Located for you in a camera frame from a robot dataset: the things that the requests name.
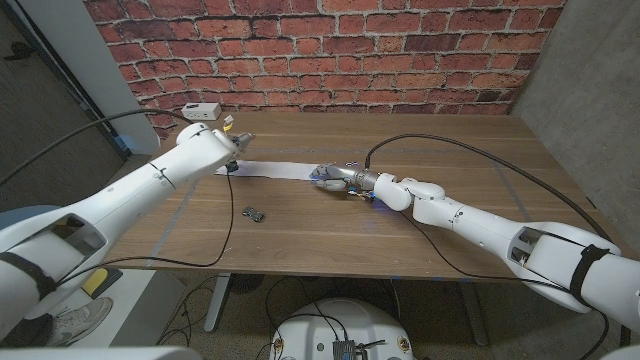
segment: black strap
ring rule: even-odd
[[[7,264],[13,265],[19,270],[22,270],[22,272],[24,272],[25,274],[31,276],[31,278],[36,282],[36,286],[38,287],[40,300],[56,290],[56,282],[53,281],[51,277],[45,275],[38,265],[23,258],[22,256],[8,251],[2,252],[0,253],[0,261],[4,261]]]
[[[582,298],[582,284],[584,283],[584,279],[587,277],[587,272],[591,268],[594,262],[602,259],[605,255],[609,253],[609,249],[600,249],[595,245],[591,244],[582,250],[580,253],[582,255],[582,259],[576,266],[576,269],[573,272],[573,276],[571,277],[571,284],[569,285],[569,292],[573,295],[576,300],[580,301],[582,305],[591,307],[583,298]]]

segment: sneaker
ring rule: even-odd
[[[47,346],[69,346],[91,334],[107,317],[112,306],[111,298],[98,298],[79,309],[54,317]]]

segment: robotic arm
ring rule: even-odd
[[[320,165],[311,174],[330,191],[355,187],[395,211],[413,204],[413,218],[449,229],[499,257],[529,288],[568,309],[598,309],[640,333],[640,262],[588,231],[556,222],[520,223],[446,197],[442,187],[356,164]]]
[[[99,193],[0,231],[0,339],[68,297],[92,272],[59,281],[100,263],[141,217],[178,187],[235,161],[253,138],[192,124],[175,148]]]

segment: table leg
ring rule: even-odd
[[[220,273],[218,274],[218,280],[216,280],[216,286],[213,288],[213,295],[211,296],[211,303],[209,303],[209,311],[207,312],[207,319],[204,321],[204,331],[214,332],[220,322],[222,315],[222,308],[227,299],[227,293],[229,292],[229,280],[231,274]]]
[[[476,294],[476,288],[473,283],[461,282],[459,283],[460,292],[462,293],[462,299],[464,301],[464,307],[467,310],[469,316],[469,324],[471,325],[471,332],[473,333],[473,341],[480,346],[489,345],[489,338],[487,337],[487,331],[484,327],[484,320],[482,319],[482,312],[480,310],[480,302],[478,301],[478,295]]]

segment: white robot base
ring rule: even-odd
[[[323,315],[342,323],[345,331],[336,320],[319,316],[316,306],[309,304],[280,325],[273,336],[271,360],[413,360],[407,332],[384,311],[347,298],[325,299],[317,305]],[[340,341],[336,342],[327,322]]]

